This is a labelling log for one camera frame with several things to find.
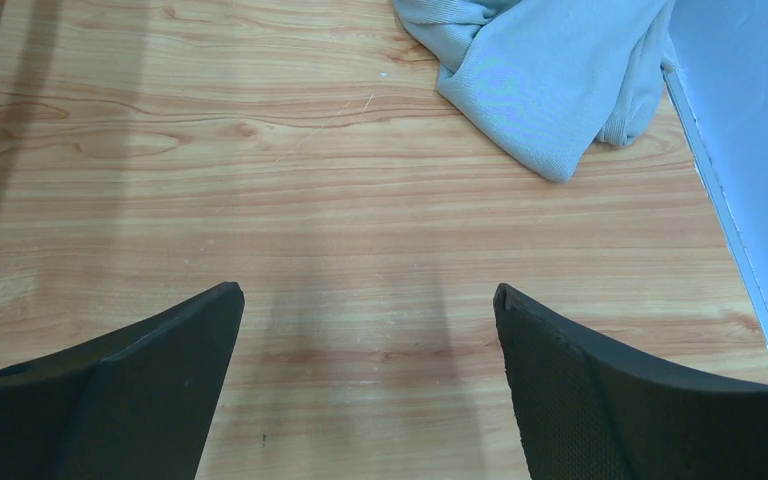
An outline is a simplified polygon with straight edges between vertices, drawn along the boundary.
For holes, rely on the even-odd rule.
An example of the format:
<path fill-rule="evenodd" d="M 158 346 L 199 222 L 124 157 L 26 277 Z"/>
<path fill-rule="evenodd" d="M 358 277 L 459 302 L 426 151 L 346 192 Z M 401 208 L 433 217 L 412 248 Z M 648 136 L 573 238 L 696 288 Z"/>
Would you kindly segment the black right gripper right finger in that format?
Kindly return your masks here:
<path fill-rule="evenodd" d="M 493 299 L 534 479 L 768 479 L 768 385 L 686 367 L 508 284 Z"/>

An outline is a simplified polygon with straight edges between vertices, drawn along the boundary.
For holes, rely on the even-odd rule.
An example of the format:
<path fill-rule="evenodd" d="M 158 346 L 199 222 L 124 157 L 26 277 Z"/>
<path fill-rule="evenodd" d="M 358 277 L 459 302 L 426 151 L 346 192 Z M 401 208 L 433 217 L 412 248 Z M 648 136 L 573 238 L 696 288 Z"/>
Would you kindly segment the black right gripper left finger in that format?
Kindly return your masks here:
<path fill-rule="evenodd" d="M 245 299 L 220 283 L 0 370 L 0 479 L 192 479 Z"/>

